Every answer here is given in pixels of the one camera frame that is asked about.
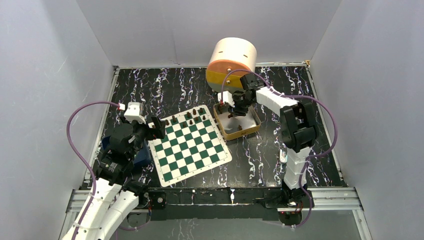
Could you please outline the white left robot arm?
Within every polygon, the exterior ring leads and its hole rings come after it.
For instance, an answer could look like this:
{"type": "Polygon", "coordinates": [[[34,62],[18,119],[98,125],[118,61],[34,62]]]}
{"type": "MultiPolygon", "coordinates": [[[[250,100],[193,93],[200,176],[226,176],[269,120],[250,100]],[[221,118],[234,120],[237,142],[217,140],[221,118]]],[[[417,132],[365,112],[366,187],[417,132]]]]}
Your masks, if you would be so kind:
{"type": "Polygon", "coordinates": [[[166,136],[167,120],[152,117],[152,126],[126,119],[102,140],[103,154],[94,172],[93,187],[65,240],[108,240],[135,208],[150,205],[148,187],[128,177],[140,159],[148,156],[147,142],[166,136]]]}

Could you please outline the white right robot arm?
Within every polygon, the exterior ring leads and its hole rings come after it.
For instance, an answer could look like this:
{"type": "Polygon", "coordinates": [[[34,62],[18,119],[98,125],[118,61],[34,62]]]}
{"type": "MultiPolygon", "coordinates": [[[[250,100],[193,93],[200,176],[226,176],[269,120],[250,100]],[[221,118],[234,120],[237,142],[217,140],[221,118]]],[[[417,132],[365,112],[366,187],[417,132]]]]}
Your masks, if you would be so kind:
{"type": "Polygon", "coordinates": [[[219,101],[228,105],[228,112],[233,117],[245,116],[253,104],[265,106],[279,117],[281,140],[287,148],[281,199],[286,206],[295,207],[305,196],[304,167],[318,137],[313,106],[310,102],[301,103],[285,96],[254,73],[242,76],[240,82],[242,91],[223,91],[219,101]]]}

